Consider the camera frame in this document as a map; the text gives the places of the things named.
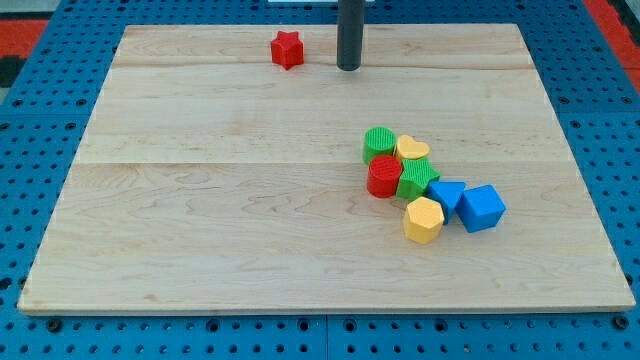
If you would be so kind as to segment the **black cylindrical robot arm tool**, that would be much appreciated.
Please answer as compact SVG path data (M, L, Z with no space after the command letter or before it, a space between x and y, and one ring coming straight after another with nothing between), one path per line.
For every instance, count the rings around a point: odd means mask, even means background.
M336 64L340 70L355 71L362 61L365 0L339 0Z

